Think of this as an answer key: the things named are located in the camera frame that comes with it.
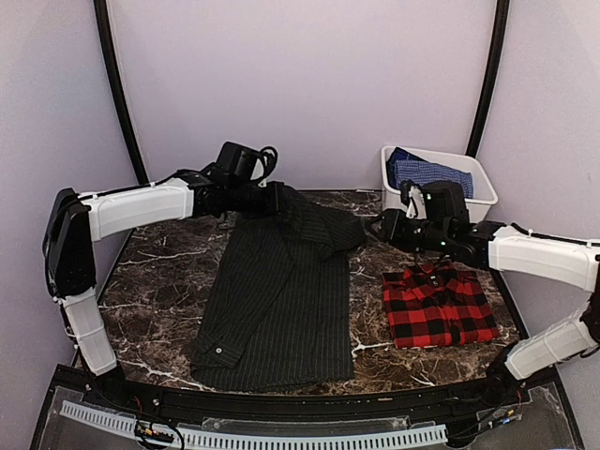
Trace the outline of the black pinstriped long sleeve shirt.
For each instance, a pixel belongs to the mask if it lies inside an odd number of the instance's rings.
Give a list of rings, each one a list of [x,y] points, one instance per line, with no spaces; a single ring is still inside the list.
[[[292,187],[277,215],[240,217],[192,341],[191,377],[244,392],[352,379],[348,255],[364,241],[359,217]]]

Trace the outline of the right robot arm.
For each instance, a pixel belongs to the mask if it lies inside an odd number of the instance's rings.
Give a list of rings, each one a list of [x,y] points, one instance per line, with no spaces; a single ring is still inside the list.
[[[478,397],[497,407],[515,382],[599,347],[599,243],[526,230],[516,223],[472,222],[460,184],[403,184],[400,208],[367,224],[379,240],[405,252],[434,251],[477,269],[554,279],[590,293],[589,300],[544,331],[508,347],[487,370]]]

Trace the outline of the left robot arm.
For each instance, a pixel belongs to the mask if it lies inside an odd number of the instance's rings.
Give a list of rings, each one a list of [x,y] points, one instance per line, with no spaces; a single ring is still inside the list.
[[[108,236],[169,220],[229,212],[268,217],[280,209],[282,185],[270,180],[278,164],[272,146],[254,150],[225,142],[216,161],[197,171],[178,170],[138,187],[55,196],[42,241],[45,278],[67,335],[87,368],[99,376],[97,395],[113,409],[132,400],[131,386],[112,373],[117,358],[98,308],[94,244]]]

